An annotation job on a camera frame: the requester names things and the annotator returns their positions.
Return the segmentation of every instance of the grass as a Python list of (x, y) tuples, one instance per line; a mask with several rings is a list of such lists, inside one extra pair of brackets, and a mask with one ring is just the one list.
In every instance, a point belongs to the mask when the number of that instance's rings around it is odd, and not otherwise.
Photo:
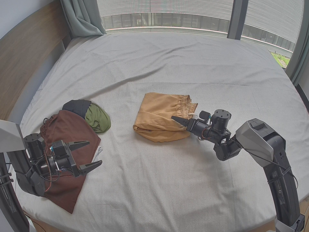
[(281, 67), (285, 68), (285, 67), (280, 63), (279, 59), (282, 60), (282, 61), (284, 61), (284, 63), (285, 63), (286, 65), (288, 65), (288, 63), (289, 63), (289, 61), (290, 61), (289, 58), (286, 58), (285, 56), (282, 56), (282, 55), (280, 55), (280, 54), (278, 54), (278, 53), (274, 53), (274, 52), (271, 52), (271, 54), (272, 54), (272, 56), (275, 58), (275, 60), (278, 62), (278, 64), (279, 64)]

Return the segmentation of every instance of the mattress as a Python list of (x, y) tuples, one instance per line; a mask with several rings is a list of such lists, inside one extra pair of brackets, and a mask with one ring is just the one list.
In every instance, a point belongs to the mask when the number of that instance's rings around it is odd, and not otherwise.
[(248, 231), (275, 217), (263, 169), (241, 150), (219, 161), (191, 135), (154, 143), (133, 131), (144, 94), (189, 94), (201, 110), (225, 109), (235, 133), (265, 121), (286, 139), (301, 201), (309, 194), (309, 115), (264, 46), (181, 33), (119, 33), (73, 40), (25, 112), (23, 135), (71, 99), (102, 106), (103, 163), (89, 173), (73, 214), (16, 186), (22, 208), (63, 231)]

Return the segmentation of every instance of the building exterior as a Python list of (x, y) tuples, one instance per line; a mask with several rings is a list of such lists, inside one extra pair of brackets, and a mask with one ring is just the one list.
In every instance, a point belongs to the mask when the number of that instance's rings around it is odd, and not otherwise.
[[(98, 0), (108, 33), (180, 32), (226, 37), (234, 0)], [(241, 40), (291, 57), (303, 0), (249, 0)]]

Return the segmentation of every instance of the gray-green curtain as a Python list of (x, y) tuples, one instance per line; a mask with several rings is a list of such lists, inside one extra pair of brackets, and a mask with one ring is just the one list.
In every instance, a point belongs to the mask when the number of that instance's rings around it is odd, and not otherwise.
[(297, 86), (309, 60), (309, 0), (304, 0), (303, 21), (298, 40), (291, 60), (286, 68), (286, 74)]
[(97, 0), (60, 0), (73, 37), (103, 35)]

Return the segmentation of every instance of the wooden headboard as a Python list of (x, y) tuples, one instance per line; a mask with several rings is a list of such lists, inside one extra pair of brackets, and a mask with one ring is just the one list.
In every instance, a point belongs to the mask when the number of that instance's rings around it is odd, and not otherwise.
[(60, 0), (55, 0), (0, 40), (0, 119), (8, 119), (33, 73), (69, 32)]

